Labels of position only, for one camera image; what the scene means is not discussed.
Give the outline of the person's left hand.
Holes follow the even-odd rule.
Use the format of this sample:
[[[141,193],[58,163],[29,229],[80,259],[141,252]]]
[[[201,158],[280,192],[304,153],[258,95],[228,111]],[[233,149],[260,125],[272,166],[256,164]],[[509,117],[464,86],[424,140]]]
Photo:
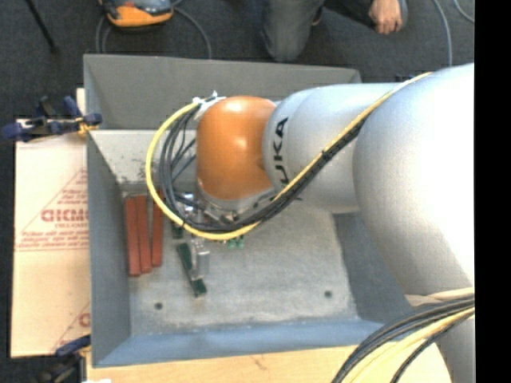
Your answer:
[[[373,0],[369,17],[378,34],[392,34],[403,27],[402,10],[398,0]]]

